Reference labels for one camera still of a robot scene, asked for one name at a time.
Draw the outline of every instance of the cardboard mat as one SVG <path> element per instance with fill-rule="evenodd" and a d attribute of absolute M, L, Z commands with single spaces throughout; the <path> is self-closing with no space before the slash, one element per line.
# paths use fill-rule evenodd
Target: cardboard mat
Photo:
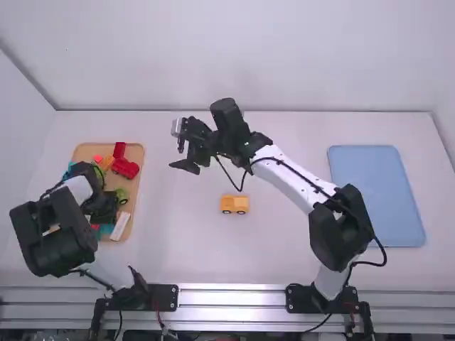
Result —
<path fill-rule="evenodd" d="M 73 152 L 71 161 L 74 162 L 92 162 L 95 154 L 101 155 L 103 158 L 108 155 L 112 155 L 114 152 L 115 143 L 112 144 L 96 144 L 96 143 L 84 143 L 76 147 Z M 125 150 L 125 158 L 128 161 L 133 161 L 139 165 L 139 173 L 132 180 L 128 180 L 123 176 L 114 174 L 111 170 L 107 171 L 105 176 L 106 188 L 105 190 L 115 190 L 117 188 L 124 188 L 129 192 L 129 200 L 125 205 L 121 205 L 120 211 L 125 211 L 131 214 L 129 221 L 123 231 L 120 242 L 124 242 L 129 238 L 133 230 L 134 221 L 134 206 L 136 205 L 137 190 L 139 188 L 139 179 L 141 177 L 142 166 L 144 164 L 144 147 L 141 144 L 129 144 Z M 103 235 L 101 242 L 117 243 L 109 239 L 109 235 Z"/>

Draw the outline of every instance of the white wall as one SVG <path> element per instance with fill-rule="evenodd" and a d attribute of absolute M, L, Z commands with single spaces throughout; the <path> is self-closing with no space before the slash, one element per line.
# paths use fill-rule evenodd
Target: white wall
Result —
<path fill-rule="evenodd" d="M 432 110 L 455 160 L 451 0 L 0 3 L 0 39 L 63 109 Z"/>
<path fill-rule="evenodd" d="M 0 253 L 12 231 L 9 210 L 26 190 L 43 153 L 54 109 L 0 51 Z"/>

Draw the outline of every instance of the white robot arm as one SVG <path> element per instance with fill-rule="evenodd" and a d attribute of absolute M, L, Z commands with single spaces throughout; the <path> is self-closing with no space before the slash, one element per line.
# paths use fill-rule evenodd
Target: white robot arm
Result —
<path fill-rule="evenodd" d="M 217 131 L 195 117 L 173 122 L 171 135 L 178 139 L 178 151 L 183 153 L 188 141 L 188 154 L 170 167 L 198 175 L 199 166 L 209 166 L 211 157 L 218 162 L 218 156 L 229 158 L 245 174 L 271 183 L 308 215 L 311 248 L 321 261 L 311 288 L 324 310 L 347 285 L 358 256 L 373 239 L 379 242 L 362 195 L 352 185 L 338 188 L 320 179 L 288 158 L 267 136 L 251 132 L 232 98 L 216 101 L 210 111 Z M 360 263 L 383 266 L 386 261 Z"/>

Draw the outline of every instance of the orange toy car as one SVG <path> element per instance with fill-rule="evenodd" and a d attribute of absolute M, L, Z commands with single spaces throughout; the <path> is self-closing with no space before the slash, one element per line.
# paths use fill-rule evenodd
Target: orange toy car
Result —
<path fill-rule="evenodd" d="M 236 212 L 244 215 L 250 210 L 250 199 L 246 195 L 224 195 L 221 197 L 221 212 L 226 215 Z"/>

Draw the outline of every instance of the toy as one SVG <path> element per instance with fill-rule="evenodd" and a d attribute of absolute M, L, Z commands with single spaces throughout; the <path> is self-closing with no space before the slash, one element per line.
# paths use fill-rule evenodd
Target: toy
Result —
<path fill-rule="evenodd" d="M 111 168 L 111 165 L 114 163 L 114 161 L 115 161 L 114 156 L 112 156 L 112 155 L 106 156 L 105 158 L 103 158 L 103 160 L 98 165 L 98 167 L 100 167 L 100 169 L 103 172 L 107 172 L 109 170 L 109 168 Z"/>
<path fill-rule="evenodd" d="M 96 163 L 100 163 L 102 161 L 102 156 L 98 155 L 98 154 L 95 154 L 93 156 L 93 161 L 96 162 Z"/>
<path fill-rule="evenodd" d="M 110 236 L 114 231 L 114 224 L 101 224 L 100 229 L 97 231 L 97 239 L 101 240 L 103 235 Z"/>
<path fill-rule="evenodd" d="M 224 195 L 221 197 L 221 212 L 229 214 L 236 212 L 244 215 L 250 210 L 250 201 L 246 195 Z"/>
<path fill-rule="evenodd" d="M 125 230 L 125 227 L 127 226 L 129 217 L 131 217 L 131 213 L 128 212 L 120 212 L 120 217 L 117 220 L 117 223 L 115 224 L 114 231 L 111 233 L 111 236 L 109 237 L 111 240 L 118 242 L 120 238 L 122 237 L 123 231 Z"/>
<path fill-rule="evenodd" d="M 68 169 L 66 170 L 66 172 L 64 172 L 62 180 L 68 180 L 70 178 L 71 166 L 75 164 L 76 162 L 73 161 L 68 162 Z"/>
<path fill-rule="evenodd" d="M 104 189 L 106 182 L 105 182 L 105 172 L 98 166 L 93 164 L 93 169 L 95 170 L 95 174 L 97 175 L 97 179 L 100 182 L 101 188 Z"/>
<path fill-rule="evenodd" d="M 127 179 L 133 179 L 139 172 L 139 165 L 135 162 L 129 162 L 125 158 L 116 158 L 112 164 L 112 172 L 123 175 Z"/>
<path fill-rule="evenodd" d="M 120 205 L 125 205 L 128 200 L 129 200 L 129 193 L 127 190 L 125 190 L 124 188 L 117 188 L 115 190 L 116 194 L 117 194 L 117 198 L 119 199 L 119 204 Z"/>
<path fill-rule="evenodd" d="M 127 148 L 127 144 L 125 142 L 116 142 L 114 147 L 114 157 L 115 158 L 123 158 L 125 155 L 125 149 Z"/>

